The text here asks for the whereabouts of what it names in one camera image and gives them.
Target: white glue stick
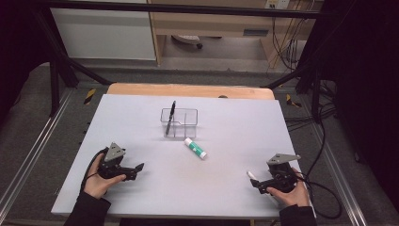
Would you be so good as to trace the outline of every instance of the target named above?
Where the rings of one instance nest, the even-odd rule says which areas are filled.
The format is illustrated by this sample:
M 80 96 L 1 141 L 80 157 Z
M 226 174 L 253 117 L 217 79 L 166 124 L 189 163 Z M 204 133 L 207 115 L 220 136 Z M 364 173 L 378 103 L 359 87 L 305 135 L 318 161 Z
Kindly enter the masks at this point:
M 202 150 L 193 140 L 189 137 L 184 141 L 185 145 L 187 145 L 200 159 L 204 159 L 206 156 L 206 152 Z

